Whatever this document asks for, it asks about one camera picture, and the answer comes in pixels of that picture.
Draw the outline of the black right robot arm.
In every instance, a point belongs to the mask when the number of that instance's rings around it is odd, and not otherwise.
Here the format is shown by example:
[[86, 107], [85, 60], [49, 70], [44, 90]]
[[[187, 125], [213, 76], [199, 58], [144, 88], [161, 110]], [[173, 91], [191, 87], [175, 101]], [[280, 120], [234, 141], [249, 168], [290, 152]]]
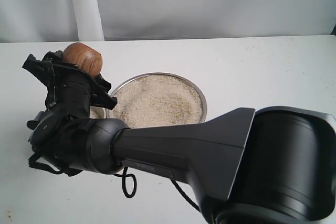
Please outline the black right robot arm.
[[29, 166], [74, 176], [131, 167], [189, 184], [208, 223], [335, 223], [335, 118], [286, 106], [238, 108], [200, 124], [130, 129], [90, 119], [113, 108], [107, 83], [76, 65], [29, 56], [48, 90]]

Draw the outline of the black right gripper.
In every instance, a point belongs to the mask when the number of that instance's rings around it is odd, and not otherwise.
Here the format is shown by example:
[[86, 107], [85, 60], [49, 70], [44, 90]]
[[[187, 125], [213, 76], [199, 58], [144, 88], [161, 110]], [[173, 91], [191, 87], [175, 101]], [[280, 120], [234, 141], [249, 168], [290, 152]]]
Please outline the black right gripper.
[[88, 119], [90, 105], [108, 110], [117, 105], [117, 98], [108, 94], [111, 83], [101, 74], [89, 77], [77, 65], [61, 59], [61, 50], [47, 52], [42, 60], [30, 54], [22, 66], [48, 90], [45, 119]]

